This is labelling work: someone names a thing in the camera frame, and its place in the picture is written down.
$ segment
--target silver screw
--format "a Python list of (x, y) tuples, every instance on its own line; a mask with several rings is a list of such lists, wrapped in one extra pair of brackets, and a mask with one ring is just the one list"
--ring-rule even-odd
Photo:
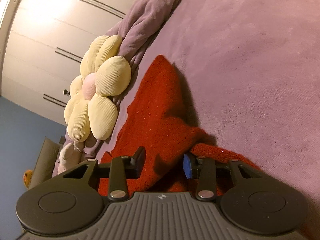
[(201, 190), (198, 193), (200, 198), (211, 198), (214, 196), (214, 193), (211, 190)]
[(110, 193), (110, 196), (112, 198), (122, 198), (126, 195), (126, 193), (123, 190), (114, 190)]

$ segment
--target pink flower center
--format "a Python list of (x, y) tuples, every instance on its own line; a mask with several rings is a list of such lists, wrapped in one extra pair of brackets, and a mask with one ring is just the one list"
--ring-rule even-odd
[(82, 93), (84, 99), (91, 100), (96, 92), (96, 84), (95, 84), (96, 74), (91, 73), (87, 75), (83, 81), (82, 85)]

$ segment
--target blue wall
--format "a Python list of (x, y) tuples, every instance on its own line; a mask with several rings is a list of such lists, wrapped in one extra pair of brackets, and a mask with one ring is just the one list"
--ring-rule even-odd
[(0, 97), (0, 239), (21, 234), (15, 214), (18, 198), (26, 191), (22, 176), (33, 170), (44, 137), (59, 142), (66, 127)]

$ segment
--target yellow flower cushion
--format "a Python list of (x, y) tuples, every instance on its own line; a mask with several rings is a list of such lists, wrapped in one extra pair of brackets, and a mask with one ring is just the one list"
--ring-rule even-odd
[(76, 142), (85, 141), (90, 131), (99, 140), (113, 131), (118, 110), (108, 96), (120, 95), (131, 79), (128, 61), (116, 56), (121, 42), (118, 35), (97, 37), (84, 54), (81, 74), (70, 85), (64, 118), (68, 135)]

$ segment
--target black circular joint cover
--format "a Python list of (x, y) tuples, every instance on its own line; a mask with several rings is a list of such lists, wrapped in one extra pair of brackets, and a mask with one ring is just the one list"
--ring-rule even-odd
[(223, 195), (220, 208), (237, 227), (265, 236), (298, 229), (308, 213), (300, 192), (270, 178), (245, 179)]
[(19, 198), (16, 213), (26, 230), (42, 236), (61, 236), (97, 220), (104, 204), (96, 190), (77, 180), (59, 183), (43, 183)]

